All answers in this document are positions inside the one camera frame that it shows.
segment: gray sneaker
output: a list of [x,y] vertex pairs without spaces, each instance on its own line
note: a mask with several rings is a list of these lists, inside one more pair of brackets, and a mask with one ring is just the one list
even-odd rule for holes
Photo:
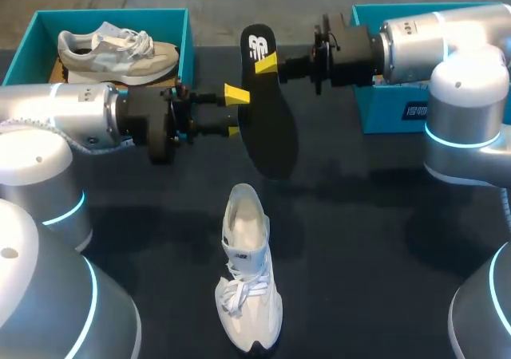
[[[79,49],[91,50],[75,53]],[[69,70],[69,83],[143,85],[163,77],[179,61],[175,45],[153,41],[145,31],[122,30],[108,22],[91,34],[60,32],[58,55]]]

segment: shoe box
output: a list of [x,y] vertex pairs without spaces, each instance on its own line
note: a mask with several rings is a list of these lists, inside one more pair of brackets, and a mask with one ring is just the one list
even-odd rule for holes
[[[32,17],[3,85],[65,82],[65,69],[57,55],[59,33],[67,30],[73,34],[90,34],[103,22],[137,32],[143,30],[154,41],[180,48],[177,73],[149,85],[174,86],[180,78],[183,84],[192,86],[193,37],[186,9],[39,10]],[[116,85],[125,89],[123,84]]]

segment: teal shoe box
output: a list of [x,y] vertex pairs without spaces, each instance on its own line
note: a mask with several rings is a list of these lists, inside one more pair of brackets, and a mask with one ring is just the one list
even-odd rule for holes
[[[447,2],[353,6],[351,25],[367,25],[371,34],[377,34],[381,24],[390,18],[495,3]],[[363,88],[355,86],[354,91],[364,133],[405,133],[424,130],[424,116],[420,115],[426,114],[427,111],[427,108],[421,105],[428,98],[427,85],[384,85]],[[510,101],[511,97],[505,111],[506,124],[511,123]],[[415,120],[414,117],[422,118],[422,120]]]
[[154,41],[180,47],[178,77],[193,83],[193,37],[188,10],[39,10],[32,17],[3,85],[48,82],[57,60],[57,37],[63,30],[90,34],[103,22],[140,32]]

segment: new balance logo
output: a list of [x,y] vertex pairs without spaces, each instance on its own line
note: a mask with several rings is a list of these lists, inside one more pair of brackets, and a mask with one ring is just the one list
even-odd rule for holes
[[263,60],[268,55],[268,43],[264,37],[251,34],[248,37],[248,46],[251,49],[250,57],[256,61]]

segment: black insole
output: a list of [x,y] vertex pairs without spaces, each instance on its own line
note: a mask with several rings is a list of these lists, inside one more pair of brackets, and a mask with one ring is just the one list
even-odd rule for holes
[[240,115],[240,133],[257,170],[270,180],[287,180],[298,159],[295,118],[275,73],[256,74],[255,63],[277,50],[270,27],[245,28],[240,40],[242,88],[250,92],[250,120]]

